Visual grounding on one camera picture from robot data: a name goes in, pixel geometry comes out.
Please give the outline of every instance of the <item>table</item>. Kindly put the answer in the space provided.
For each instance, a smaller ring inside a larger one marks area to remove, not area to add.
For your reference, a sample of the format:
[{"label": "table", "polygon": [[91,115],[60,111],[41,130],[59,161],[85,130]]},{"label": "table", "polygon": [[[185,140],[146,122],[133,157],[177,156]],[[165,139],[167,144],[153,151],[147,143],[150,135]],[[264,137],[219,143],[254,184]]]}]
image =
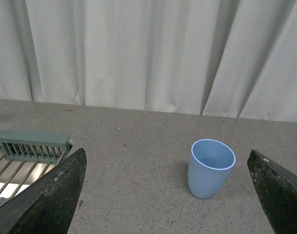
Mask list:
[{"label": "table", "polygon": [[[0,130],[68,133],[87,169],[69,234],[274,233],[247,167],[256,149],[297,175],[297,123],[0,99]],[[237,162],[207,200],[187,185],[193,142],[230,146]]]}]

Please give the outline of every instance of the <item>white curtain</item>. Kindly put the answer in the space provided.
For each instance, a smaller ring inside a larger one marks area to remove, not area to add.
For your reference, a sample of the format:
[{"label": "white curtain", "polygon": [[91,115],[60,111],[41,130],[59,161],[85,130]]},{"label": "white curtain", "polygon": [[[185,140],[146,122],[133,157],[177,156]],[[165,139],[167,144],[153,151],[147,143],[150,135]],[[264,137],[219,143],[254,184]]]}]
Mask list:
[{"label": "white curtain", "polygon": [[297,122],[297,0],[0,0],[0,98]]}]

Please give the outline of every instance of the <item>dish rack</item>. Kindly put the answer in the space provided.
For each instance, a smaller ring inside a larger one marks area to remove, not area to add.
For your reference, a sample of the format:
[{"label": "dish rack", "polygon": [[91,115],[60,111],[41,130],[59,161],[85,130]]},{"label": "dish rack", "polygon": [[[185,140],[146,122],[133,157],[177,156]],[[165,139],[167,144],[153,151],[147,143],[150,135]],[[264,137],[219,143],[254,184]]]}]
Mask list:
[{"label": "dish rack", "polygon": [[58,165],[72,146],[68,134],[0,131],[0,205]]}]

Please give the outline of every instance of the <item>speckled surface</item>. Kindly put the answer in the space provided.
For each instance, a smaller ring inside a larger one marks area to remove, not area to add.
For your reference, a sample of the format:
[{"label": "speckled surface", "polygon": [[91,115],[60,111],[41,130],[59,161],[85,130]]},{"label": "speckled surface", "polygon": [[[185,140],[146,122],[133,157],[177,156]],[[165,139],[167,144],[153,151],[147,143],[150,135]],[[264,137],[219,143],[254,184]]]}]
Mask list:
[{"label": "speckled surface", "polygon": [[[68,133],[87,154],[69,234],[272,234],[247,167],[256,149],[297,174],[297,123],[0,99],[4,128]],[[237,163],[212,198],[187,186],[190,148],[213,138]]]}]

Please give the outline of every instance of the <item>plastic cup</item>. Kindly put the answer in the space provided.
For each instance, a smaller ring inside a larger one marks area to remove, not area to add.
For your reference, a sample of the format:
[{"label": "plastic cup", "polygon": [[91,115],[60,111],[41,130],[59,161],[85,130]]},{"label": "plastic cup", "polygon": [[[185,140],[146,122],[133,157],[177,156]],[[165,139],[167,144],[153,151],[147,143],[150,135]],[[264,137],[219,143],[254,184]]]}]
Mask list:
[{"label": "plastic cup", "polygon": [[188,165],[188,187],[201,199],[212,197],[227,179],[236,157],[230,147],[212,139],[196,141]]}]

